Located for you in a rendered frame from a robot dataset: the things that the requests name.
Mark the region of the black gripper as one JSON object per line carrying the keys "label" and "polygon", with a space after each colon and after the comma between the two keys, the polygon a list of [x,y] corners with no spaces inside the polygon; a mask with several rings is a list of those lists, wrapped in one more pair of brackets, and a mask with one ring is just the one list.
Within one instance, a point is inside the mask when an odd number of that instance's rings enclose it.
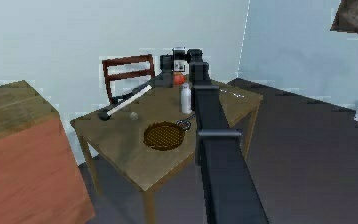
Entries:
{"label": "black gripper", "polygon": [[160,56],[160,70],[161,72],[153,79],[150,79],[146,82],[139,84],[136,87],[133,87],[130,91],[110,97],[110,103],[118,103],[113,106],[111,109],[104,109],[98,113],[98,118],[102,121],[107,121],[111,116],[117,111],[123,109],[134,100],[140,98],[152,87],[164,87],[172,88],[173,87],[173,56],[172,55],[161,55]]}

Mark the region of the dark red wooden chair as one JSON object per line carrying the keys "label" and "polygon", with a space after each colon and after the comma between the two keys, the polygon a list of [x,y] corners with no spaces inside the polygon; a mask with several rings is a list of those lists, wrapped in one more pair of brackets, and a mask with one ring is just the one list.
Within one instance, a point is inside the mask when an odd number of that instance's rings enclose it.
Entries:
{"label": "dark red wooden chair", "polygon": [[[116,67],[116,66],[121,66],[121,65],[130,65],[130,64],[142,63],[142,62],[148,62],[149,68],[137,70],[137,71],[117,73],[117,74],[109,73],[110,67]],[[128,79],[128,78],[136,78],[136,77],[141,77],[141,76],[150,76],[151,78],[155,77],[153,56],[151,54],[139,55],[139,56],[128,56],[128,57],[114,58],[114,59],[104,59],[102,61],[102,69],[103,69],[103,74],[104,74],[106,93],[107,93],[110,104],[115,103],[115,100],[114,100],[112,92],[111,92],[111,86],[110,86],[110,83],[112,81]]]}

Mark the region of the wooden table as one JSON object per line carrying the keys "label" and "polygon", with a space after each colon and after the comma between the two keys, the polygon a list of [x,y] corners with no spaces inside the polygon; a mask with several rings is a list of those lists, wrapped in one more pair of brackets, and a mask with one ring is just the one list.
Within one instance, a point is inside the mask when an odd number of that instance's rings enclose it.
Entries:
{"label": "wooden table", "polygon": [[179,87],[147,82],[129,99],[72,120],[90,174],[96,150],[142,192],[146,223],[155,224],[155,191],[195,162],[208,224],[268,224],[246,165],[253,132],[234,127],[256,118],[261,95],[213,80],[190,90],[188,113]]}

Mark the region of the red tomato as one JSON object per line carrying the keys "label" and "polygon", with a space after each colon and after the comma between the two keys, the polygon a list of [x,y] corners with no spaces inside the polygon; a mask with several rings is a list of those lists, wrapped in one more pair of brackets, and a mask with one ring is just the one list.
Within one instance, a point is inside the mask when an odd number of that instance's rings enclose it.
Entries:
{"label": "red tomato", "polygon": [[175,86],[182,85],[185,82],[185,76],[180,72],[175,72],[173,77],[173,84]]}

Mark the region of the white bottle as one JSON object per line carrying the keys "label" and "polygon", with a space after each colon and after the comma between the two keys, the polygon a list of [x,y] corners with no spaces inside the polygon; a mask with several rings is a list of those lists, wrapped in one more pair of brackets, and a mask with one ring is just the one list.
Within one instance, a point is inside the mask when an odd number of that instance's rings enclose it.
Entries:
{"label": "white bottle", "polygon": [[191,89],[188,83],[184,83],[181,88],[181,110],[185,114],[190,114],[191,109]]}

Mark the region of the brown wooden cabinet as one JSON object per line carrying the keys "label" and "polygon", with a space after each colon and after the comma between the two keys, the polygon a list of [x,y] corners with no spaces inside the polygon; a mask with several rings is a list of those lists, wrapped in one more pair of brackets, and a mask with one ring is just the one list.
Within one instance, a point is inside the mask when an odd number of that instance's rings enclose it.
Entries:
{"label": "brown wooden cabinet", "polygon": [[95,216],[58,111],[26,81],[0,86],[0,224]]}

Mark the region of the framed brown picture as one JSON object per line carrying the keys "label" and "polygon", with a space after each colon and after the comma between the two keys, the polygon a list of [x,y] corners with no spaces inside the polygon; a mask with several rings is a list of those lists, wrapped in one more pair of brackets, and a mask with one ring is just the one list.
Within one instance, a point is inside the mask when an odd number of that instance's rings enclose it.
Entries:
{"label": "framed brown picture", "polygon": [[358,0],[341,0],[331,31],[358,34]]}

